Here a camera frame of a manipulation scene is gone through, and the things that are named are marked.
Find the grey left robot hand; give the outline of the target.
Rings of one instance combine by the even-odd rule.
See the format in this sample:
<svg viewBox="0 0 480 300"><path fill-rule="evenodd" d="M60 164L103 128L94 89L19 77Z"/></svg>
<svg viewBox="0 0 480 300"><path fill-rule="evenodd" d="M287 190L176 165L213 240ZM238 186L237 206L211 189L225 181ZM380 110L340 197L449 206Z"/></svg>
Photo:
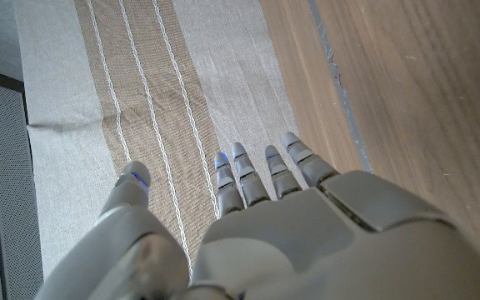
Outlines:
<svg viewBox="0 0 480 300"><path fill-rule="evenodd" d="M41 299L480 299L480 252L443 212L368 172L338 172L295 134L265 150L270 198L244 146L214 159L219 218L195 262L148 211L150 174L120 173L95 226Z"/></svg>

